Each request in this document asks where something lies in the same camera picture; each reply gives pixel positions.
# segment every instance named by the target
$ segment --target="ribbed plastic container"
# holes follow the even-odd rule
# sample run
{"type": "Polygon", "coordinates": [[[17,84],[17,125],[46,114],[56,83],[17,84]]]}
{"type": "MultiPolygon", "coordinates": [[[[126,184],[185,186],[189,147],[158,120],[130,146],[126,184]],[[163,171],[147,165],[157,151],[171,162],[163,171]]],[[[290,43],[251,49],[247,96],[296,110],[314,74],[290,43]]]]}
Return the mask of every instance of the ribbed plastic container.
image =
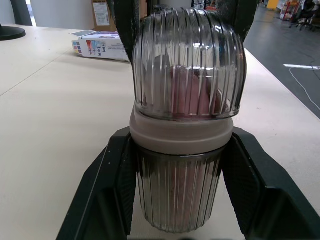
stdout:
{"type": "Polygon", "coordinates": [[[199,155],[165,155],[138,148],[140,202],[146,220],[170,233],[202,227],[210,218],[222,148],[199,155]]]}
{"type": "Polygon", "coordinates": [[[143,22],[133,50],[135,107],[174,121],[239,112],[246,78],[240,37],[213,13],[167,9],[143,22]]]}

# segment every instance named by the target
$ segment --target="white table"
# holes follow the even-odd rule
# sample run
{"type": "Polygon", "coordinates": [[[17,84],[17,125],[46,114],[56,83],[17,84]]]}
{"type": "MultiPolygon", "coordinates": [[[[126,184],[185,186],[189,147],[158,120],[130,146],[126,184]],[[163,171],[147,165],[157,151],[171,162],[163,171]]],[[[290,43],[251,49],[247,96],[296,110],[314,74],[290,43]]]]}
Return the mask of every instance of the white table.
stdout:
{"type": "MultiPolygon", "coordinates": [[[[85,170],[129,125],[134,104],[128,63],[76,56],[72,30],[24,27],[0,41],[0,239],[57,237],[85,170]]],[[[247,52],[237,127],[255,135],[320,214],[320,122],[247,52]]],[[[175,240],[151,227],[136,194],[129,238],[175,240]]],[[[212,217],[197,240],[243,239],[223,178],[212,217]]]]}

